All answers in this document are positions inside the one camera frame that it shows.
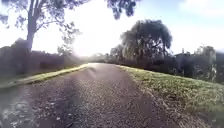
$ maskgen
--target grassy verge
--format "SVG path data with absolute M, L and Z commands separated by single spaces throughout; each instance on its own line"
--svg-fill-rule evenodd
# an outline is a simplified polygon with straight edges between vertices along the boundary
M 169 108 L 199 117 L 212 127 L 224 128 L 223 85 L 124 66 L 121 68 L 161 97 Z
M 11 79 L 8 82 L 0 83 L 0 88 L 6 88 L 6 87 L 17 86 L 17 85 L 24 85 L 24 84 L 40 82 L 40 81 L 43 81 L 43 80 L 46 80 L 46 79 L 49 79 L 49 78 L 52 78 L 52 77 L 55 77 L 55 76 L 65 74 L 65 73 L 70 73 L 70 72 L 73 72 L 73 71 L 81 70 L 81 69 L 83 69 L 87 66 L 88 66 L 88 64 L 83 64 L 83 65 L 78 66 L 78 67 L 62 69 L 62 70 L 55 71 L 55 72 L 38 74 L 38 75 L 34 75 L 34 76 L 29 76 L 29 77 L 26 77 L 26 78 Z

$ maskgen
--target bright sky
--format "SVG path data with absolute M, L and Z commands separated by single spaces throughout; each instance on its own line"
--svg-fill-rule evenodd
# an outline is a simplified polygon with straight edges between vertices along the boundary
M 181 52 L 182 48 L 193 52 L 202 44 L 224 49 L 223 0 L 142 0 L 134 16 L 127 18 L 123 15 L 117 21 L 104 0 L 92 0 L 78 7 L 74 13 L 67 13 L 66 18 L 73 20 L 83 33 L 74 43 L 79 55 L 109 52 L 120 43 L 122 32 L 143 19 L 160 19 L 167 25 L 173 36 L 171 50 L 174 53 Z M 0 47 L 11 45 L 18 37 L 26 37 L 25 32 L 15 29 L 0 28 L 0 35 Z M 37 33 L 33 50 L 57 52 L 57 46 L 61 43 L 60 33 L 51 26 Z

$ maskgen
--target road surface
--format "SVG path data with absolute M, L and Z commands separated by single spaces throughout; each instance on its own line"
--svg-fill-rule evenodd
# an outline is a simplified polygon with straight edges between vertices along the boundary
M 175 128 L 130 76 L 109 64 L 0 90 L 2 128 Z

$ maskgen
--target hill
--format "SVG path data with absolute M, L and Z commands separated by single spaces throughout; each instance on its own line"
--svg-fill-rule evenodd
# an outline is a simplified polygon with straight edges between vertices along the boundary
M 179 125 L 224 127 L 224 86 L 121 66 Z

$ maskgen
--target tree branch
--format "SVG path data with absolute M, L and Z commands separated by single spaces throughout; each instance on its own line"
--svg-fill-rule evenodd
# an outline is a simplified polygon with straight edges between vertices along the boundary
M 57 23 L 59 21 L 49 21 L 49 22 L 44 22 L 41 25 L 38 26 L 38 28 L 36 29 L 35 32 L 37 32 L 38 30 L 40 30 L 40 28 L 42 28 L 45 24 L 51 24 L 51 23 Z

